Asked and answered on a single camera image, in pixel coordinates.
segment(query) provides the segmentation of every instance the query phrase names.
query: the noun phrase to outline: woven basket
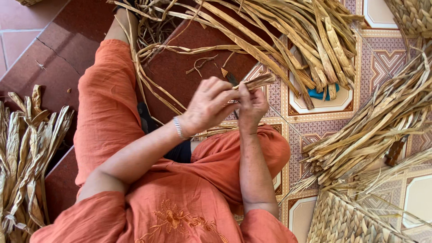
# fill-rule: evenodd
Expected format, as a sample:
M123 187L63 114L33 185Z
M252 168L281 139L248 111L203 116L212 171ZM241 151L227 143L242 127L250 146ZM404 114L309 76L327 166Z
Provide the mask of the woven basket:
M406 35L432 37L430 0L385 0Z
M414 243L336 190L320 191L308 243Z
M16 1L19 2L21 5L30 6L42 0L16 0Z

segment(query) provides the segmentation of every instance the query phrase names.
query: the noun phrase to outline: orange embroidery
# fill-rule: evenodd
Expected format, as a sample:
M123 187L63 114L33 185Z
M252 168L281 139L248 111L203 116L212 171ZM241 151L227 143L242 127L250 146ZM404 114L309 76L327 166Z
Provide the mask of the orange embroidery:
M137 239L135 243L146 243L145 239L147 239L148 242L150 240L154 242L156 238L156 233L159 232L160 234L162 232L163 226L166 226L167 233L170 233L174 229L188 236L189 231L185 229L185 227L183 226L183 222L187 223L191 228L202 226L205 230L218 235L223 243L228 243L228 240L225 238L225 236L217 232L215 221L208 222L203 217L197 217L193 214L184 215L183 211L180 211L179 213L177 204L174 204L174 207L171 209L170 199L162 201L162 212L153 211L153 213L158 219L163 220L162 224L151 226L150 229L152 229L153 231L144 234L141 238Z

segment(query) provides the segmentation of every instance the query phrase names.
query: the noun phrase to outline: orange pants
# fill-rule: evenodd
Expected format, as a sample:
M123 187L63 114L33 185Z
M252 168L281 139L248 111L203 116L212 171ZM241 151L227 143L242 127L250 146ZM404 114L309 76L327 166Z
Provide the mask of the orange pants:
M114 153L144 136L135 82L129 45L119 40L103 41L96 52L95 64L86 70L78 84L78 127L74 137L79 168L77 185L83 185L89 174ZM275 177L291 155L288 142L269 125L259 127L258 137L271 176ZM234 206L242 204L239 164L240 134L234 131L200 143L192 153L191 164L161 158L151 170L198 175L219 189Z

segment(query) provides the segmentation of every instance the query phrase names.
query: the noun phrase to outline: woman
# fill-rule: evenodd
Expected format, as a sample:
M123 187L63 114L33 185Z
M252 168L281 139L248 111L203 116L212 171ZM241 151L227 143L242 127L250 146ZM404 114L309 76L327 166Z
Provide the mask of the woman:
M125 9L119 21L129 30ZM130 14L132 29L137 20ZM31 242L292 242L281 224L272 178L288 162L287 141L269 125L263 92L202 80L187 111L144 136L129 43L114 20L79 81L76 204ZM230 104L230 100L241 104ZM214 135L190 163L164 154L240 108L239 131ZM238 226L233 213L245 215Z

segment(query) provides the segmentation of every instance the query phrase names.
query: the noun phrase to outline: orange blouse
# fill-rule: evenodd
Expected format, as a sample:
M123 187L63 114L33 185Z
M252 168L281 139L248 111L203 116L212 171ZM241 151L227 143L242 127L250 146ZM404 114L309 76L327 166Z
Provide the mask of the orange blouse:
M294 234L265 210L238 226L224 196L190 173L149 171L124 196L101 192L62 212L31 243L284 242Z

